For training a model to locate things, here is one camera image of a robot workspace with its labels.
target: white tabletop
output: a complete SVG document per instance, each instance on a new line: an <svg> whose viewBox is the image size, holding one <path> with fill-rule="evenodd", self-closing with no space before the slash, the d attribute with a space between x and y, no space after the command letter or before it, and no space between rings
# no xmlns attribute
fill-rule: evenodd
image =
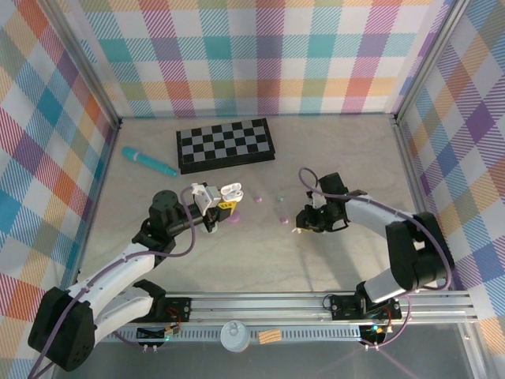
<svg viewBox="0 0 505 379"><path fill-rule="evenodd" d="M319 235L292 233L295 216L307 204L298 181L300 167L320 177L339 172L350 190L364 190L395 208L413 203L386 115L268 117L275 160L196 174L164 176L121 155L124 146L177 168L175 130L249 118L127 119L119 134L98 212L88 240L80 279L117 256L148 217L160 190L179 193L194 182L223 186L240 182L241 220L223 222L217 233L197 230L196 247L183 258L167 258L146 278L167 291L332 291L356 285L389 267L383 238L351 224ZM253 198L262 197L257 204ZM276 197L284 197L278 202ZM283 225L285 216L290 223ZM176 238L174 253L189 245Z"/></svg>

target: plaid wall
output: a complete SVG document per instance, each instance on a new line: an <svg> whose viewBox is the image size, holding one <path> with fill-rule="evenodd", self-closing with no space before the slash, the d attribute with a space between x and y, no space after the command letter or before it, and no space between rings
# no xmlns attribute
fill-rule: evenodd
<svg viewBox="0 0 505 379"><path fill-rule="evenodd" d="M449 1L59 3L118 112L157 117L391 109Z"/></svg>
<svg viewBox="0 0 505 379"><path fill-rule="evenodd" d="M406 121L455 281L505 373L505 0L473 0Z"/></svg>
<svg viewBox="0 0 505 379"><path fill-rule="evenodd" d="M0 3L0 377L17 379L44 291L69 285L113 130L36 0Z"/></svg>
<svg viewBox="0 0 505 379"><path fill-rule="evenodd" d="M435 42L436 39L436 34L440 29L440 25L442 24L443 20L445 19L445 16L447 15L447 11L450 9L451 4L453 0L444 0L443 5L440 7L440 10L438 14L436 15L435 20L432 23L432 27L429 29L429 33L426 36L425 41L423 42L422 48L419 50L419 53L417 54L417 57L415 58L413 65L410 67L409 74L407 75L407 78L403 82L402 89L400 90L399 96L395 101L395 104L393 105L391 109L391 113L397 114L398 109L400 108L400 105L402 104L403 99L405 99L405 95L409 91L410 85L412 84L412 81L414 77L417 74L417 71L421 67L421 63L423 62L423 59L425 59L427 53L430 51L432 48L433 43Z"/></svg>

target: purple cable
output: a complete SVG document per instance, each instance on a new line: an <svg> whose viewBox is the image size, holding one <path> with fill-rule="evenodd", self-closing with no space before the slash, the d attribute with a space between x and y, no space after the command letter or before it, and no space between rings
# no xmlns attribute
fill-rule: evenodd
<svg viewBox="0 0 505 379"><path fill-rule="evenodd" d="M380 203L378 201L375 201L375 200L368 199L366 197L346 196L346 195L333 195L333 194L330 194L330 193L321 192L317 188L314 188L311 185L309 185L301 177L301 173L303 171L308 171L310 174L312 174L312 176L316 180L316 186L317 186L317 183L319 182L319 179L317 178L316 173L314 171L312 171L310 168L302 167L299 170L299 172L298 172L298 177L300 179L301 184L303 184L305 187L307 187L309 190L313 191L314 193L318 193L319 195L324 196L324 197L330 197L330 198L339 199L339 200L349 200L349 199L351 199L351 200L357 200L357 201L362 201L362 202L365 202L365 203L369 203L369 204L375 205L376 207L381 208L381 209L383 209L383 210L385 210L387 212L390 212L390 213L392 213L394 215L398 215L401 218L403 218L404 220L408 220L411 223L413 223L420 231L422 231L426 235L426 237L428 237L428 239L430 240L430 242L435 247L436 252L440 255L440 259L443 262L443 267L445 268L446 275L447 275L446 282L445 282L445 284L442 287L427 287L427 286L424 286L424 289L432 290L432 291L440 291L440 290L446 290L446 289L449 288L449 286L451 285L451 281L452 281L451 265L449 265L449 261L447 260L447 257L445 256L445 253L443 252L442 246L440 246L440 244L436 241L435 237L433 237L433 235L428 231L428 229L425 228L425 226L422 223L420 223L416 219L414 219L414 218L406 215L405 213L402 213L402 212L400 212L400 211L398 211L398 210L396 210L394 208L388 207L387 205L384 205L384 204L382 204L382 203ZM407 302L409 304L408 305L408 310L407 310L407 316L406 316L405 321L403 321L403 324L400 327L400 329L396 332L396 334L393 337L391 337L390 340L387 340L387 341L384 341L382 343L379 343L377 346L388 345L389 343L391 343L394 340L396 340L400 336L400 334L402 334L403 331L405 330L405 328L407 326L407 323L409 322L409 319L410 319L410 314L411 314L411 311L412 311L412 304L411 304L410 296L408 295L408 292L405 293L405 294L403 294L403 296L405 296L407 298ZM371 343L371 342L369 342L367 340L361 340L361 342L366 343L366 344L368 344L370 346L375 346L374 343Z"/></svg>
<svg viewBox="0 0 505 379"><path fill-rule="evenodd" d="M119 334L117 331L113 331L112 334L114 334L116 337L118 337L121 341L123 341L124 343L127 343L128 345L132 346L132 347L135 347L135 348L138 348L138 349L141 349L143 350L144 348L139 345L137 342L133 342L133 341L128 341L125 337L123 337L121 334Z"/></svg>
<svg viewBox="0 0 505 379"><path fill-rule="evenodd" d="M410 217L410 216L406 215L403 212L400 212L400 211L398 211L398 210L396 210L394 208L388 207L387 205L384 205L384 204L382 204L382 203L380 203L378 201L372 200L372 199L368 199L366 197L347 196L347 195L333 195L333 194L330 194L330 193L321 192L318 189L310 186L301 177L301 173L303 171L308 171L308 172L310 172L312 174L312 176L316 180L316 186L317 186L317 183L319 182L319 179L317 178L316 173L314 171L312 171L310 168L302 167L299 170L299 172L298 172L298 177L300 179L301 184L303 184L305 187L307 187L308 189L310 189L314 193L318 193L321 196L330 197L330 198L333 198L333 199L339 199L339 200L349 200L349 199L351 199L351 200L362 201L364 203L369 203L369 204L375 205L378 208L383 209L386 212L389 212L389 213L392 213L394 215L397 215L397 216L401 217L402 219L408 220L411 223L413 223L416 226L417 229L419 229L420 231L422 231L426 235L426 237L428 237L429 241L435 247L436 252L440 255L440 259L442 260L442 263L443 263L443 268L445 269L445 272L446 272L446 275L447 275L446 282L445 282L445 284L442 287L424 287L424 288L427 289L427 290L434 290L434 291L437 291L437 290L446 290L446 289L449 288L449 286L451 285L451 282L452 282L451 265L449 264L449 261L447 260L447 257L445 256L445 253L443 252L442 246L440 246L440 244L436 241L435 237L433 237L433 235L428 231L428 229L425 228L425 226L422 223L420 223L419 221L417 221L413 217Z"/></svg>
<svg viewBox="0 0 505 379"><path fill-rule="evenodd" d="M125 257L125 260L118 260L112 262L110 265L107 267L103 268L98 274L93 276L93 278L89 281L88 285L81 289L79 293L76 295L75 298L70 301L69 305L63 310L62 314L60 315L58 321L56 321L56 324L54 325L53 330L51 331L49 337L47 338L46 344L44 345L44 348L40 352L39 357L37 358L35 365L33 365L32 369L30 370L30 374L28 375L28 379L36 379L43 373L45 373L49 368L50 365L53 363L50 363L46 367L44 367L39 373L36 373L37 369L40 367L44 357L46 356L47 352L49 351L49 347L54 341L54 338L56 337L56 334L58 333L58 330L61 328L63 321L65 320L66 316L69 314L70 310L75 306L75 304L79 301L79 299L84 296L84 294L88 291L87 288L92 287L102 276L107 274L109 271L113 270L114 268L118 267L119 265L122 265L123 263L126 263L129 259L134 258L134 257L141 257L144 255L157 255L159 257L166 257L166 258L179 258L179 257L184 257L185 255L188 255L191 250L193 250L193 247L195 246L196 242L196 231L195 231L195 223L193 222L193 218L191 217L191 212L189 211L188 205L186 204L186 201L184 200L184 195L186 192L192 190L192 187L187 187L181 191L181 204L182 207L184 208L184 212L186 214L186 217L188 217L189 221L189 229L191 230L191 244L189 245L189 248L179 254L169 254L169 253L160 253L158 251L140 251L138 253L131 253Z"/></svg>

